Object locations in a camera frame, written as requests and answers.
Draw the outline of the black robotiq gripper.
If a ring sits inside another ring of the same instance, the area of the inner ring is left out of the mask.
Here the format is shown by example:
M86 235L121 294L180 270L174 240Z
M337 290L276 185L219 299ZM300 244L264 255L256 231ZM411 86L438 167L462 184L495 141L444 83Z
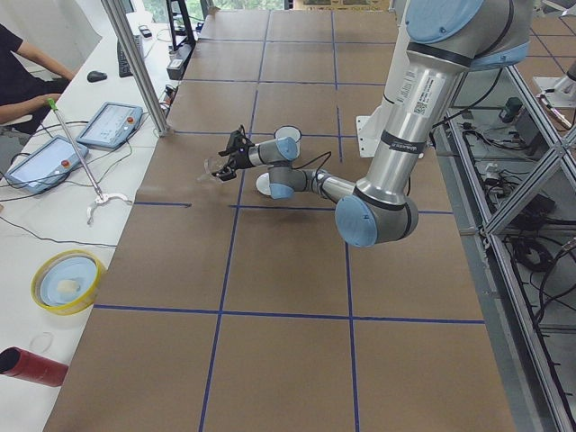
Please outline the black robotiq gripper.
M225 148L219 152L221 157L229 157L225 166L213 172L211 175L220 181L230 181L237 177L236 172L240 169L251 168L253 164L249 159L249 150L252 144L247 144L240 151L235 151L234 148Z

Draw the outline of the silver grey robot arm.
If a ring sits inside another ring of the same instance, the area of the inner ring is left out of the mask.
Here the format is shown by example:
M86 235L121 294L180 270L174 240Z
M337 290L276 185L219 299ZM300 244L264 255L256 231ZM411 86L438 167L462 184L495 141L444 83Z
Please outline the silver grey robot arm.
M514 65L528 53L530 1L412 1L403 15L408 67L367 174L351 183L323 169L297 169L291 137L253 143L234 130L210 175L222 182L237 171L264 166L270 195L287 199L314 192L336 205L338 233L367 248L406 238L419 221L405 187L428 134L446 110L456 79L470 70Z

